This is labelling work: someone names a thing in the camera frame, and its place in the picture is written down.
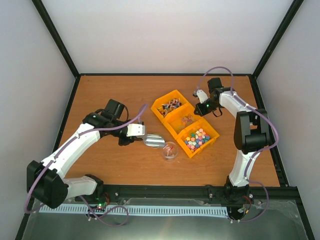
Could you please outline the yellow star candy bin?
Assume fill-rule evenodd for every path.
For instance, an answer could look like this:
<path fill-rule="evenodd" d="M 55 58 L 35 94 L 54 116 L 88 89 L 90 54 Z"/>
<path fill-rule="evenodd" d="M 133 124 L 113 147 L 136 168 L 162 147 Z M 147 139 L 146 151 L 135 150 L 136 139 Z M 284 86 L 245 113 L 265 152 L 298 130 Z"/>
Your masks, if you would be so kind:
<path fill-rule="evenodd" d="M 191 159 L 196 154 L 200 154 L 206 147 L 213 145 L 219 137 L 219 133 L 208 121 L 201 118 L 184 128 L 177 135 L 176 142 Z"/>

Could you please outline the yellow popsicle candy bin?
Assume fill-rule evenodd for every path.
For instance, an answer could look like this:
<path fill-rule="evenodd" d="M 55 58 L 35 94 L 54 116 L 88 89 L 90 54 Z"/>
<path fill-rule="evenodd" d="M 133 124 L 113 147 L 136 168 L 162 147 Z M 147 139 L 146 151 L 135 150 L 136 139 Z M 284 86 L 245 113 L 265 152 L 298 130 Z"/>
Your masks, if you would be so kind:
<path fill-rule="evenodd" d="M 186 103 L 164 117 L 162 124 L 175 140 L 181 131 L 202 119 L 201 116 L 195 115 L 194 111 L 195 108 L 190 103 Z"/>

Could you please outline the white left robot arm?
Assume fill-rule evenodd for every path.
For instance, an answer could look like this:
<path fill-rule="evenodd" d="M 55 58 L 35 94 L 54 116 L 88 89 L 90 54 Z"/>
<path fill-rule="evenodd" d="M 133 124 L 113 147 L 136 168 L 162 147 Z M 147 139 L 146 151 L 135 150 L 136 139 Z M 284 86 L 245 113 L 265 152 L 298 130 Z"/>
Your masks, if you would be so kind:
<path fill-rule="evenodd" d="M 110 99 L 105 108 L 89 113 L 75 133 L 51 155 L 40 162 L 33 160 L 26 168 L 27 207 L 31 198 L 43 205 L 55 209 L 65 200 L 88 196 L 92 201 L 99 201 L 104 195 L 104 182 L 86 174 L 78 178 L 66 178 L 72 165 L 93 144 L 105 136 L 118 138 L 119 146 L 127 146 L 139 141 L 146 133 L 141 121 L 145 112 L 144 104 L 133 119 L 120 120 L 123 111 L 128 108 Z"/>

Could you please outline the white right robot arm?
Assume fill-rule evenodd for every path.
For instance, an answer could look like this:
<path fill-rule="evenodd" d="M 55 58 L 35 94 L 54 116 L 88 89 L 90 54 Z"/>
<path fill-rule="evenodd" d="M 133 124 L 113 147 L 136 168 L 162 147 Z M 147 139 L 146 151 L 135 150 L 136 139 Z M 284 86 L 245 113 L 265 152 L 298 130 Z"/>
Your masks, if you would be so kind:
<path fill-rule="evenodd" d="M 222 86 L 218 77 L 207 82 L 209 95 L 196 88 L 193 96 L 199 99 L 194 114 L 205 116 L 222 108 L 235 118 L 233 141 L 237 149 L 233 169 L 226 178 L 223 195 L 227 202 L 236 203 L 249 193 L 249 179 L 259 150 L 270 144 L 268 114 L 256 109 L 238 96 L 235 90 Z"/>

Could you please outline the silver metal scoop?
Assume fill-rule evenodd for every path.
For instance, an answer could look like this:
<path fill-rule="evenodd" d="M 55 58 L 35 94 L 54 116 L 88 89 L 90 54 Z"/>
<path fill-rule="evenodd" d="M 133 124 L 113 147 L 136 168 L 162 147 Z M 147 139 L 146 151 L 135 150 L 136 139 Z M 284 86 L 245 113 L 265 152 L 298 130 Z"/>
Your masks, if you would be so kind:
<path fill-rule="evenodd" d="M 151 148 L 163 148 L 166 144 L 164 138 L 159 134 L 146 134 L 143 137 L 143 143 Z"/>

